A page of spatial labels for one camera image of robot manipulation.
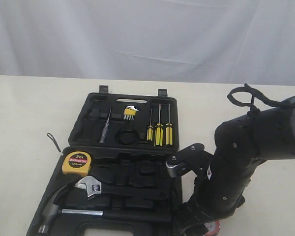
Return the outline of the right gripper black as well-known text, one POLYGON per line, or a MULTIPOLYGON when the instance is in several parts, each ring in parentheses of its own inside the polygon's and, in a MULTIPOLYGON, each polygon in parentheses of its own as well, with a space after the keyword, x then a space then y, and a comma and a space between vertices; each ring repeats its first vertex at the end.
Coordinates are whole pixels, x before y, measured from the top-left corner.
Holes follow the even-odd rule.
POLYGON ((208 232, 206 223, 229 218, 243 205, 244 190, 244 186, 196 186, 174 214, 175 233, 204 235, 208 232))

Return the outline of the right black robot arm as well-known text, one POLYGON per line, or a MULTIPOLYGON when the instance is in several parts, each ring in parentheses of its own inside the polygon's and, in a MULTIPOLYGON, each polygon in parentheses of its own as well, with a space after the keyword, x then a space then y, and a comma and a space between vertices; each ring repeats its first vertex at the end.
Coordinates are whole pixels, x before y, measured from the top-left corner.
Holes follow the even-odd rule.
POLYGON ((214 139, 214 154, 195 143, 166 162, 172 177, 196 174, 193 194, 175 213, 180 235, 202 235, 205 223, 232 216, 244 204, 243 192, 259 165, 295 159, 295 96, 276 108, 254 109, 223 122, 214 139))

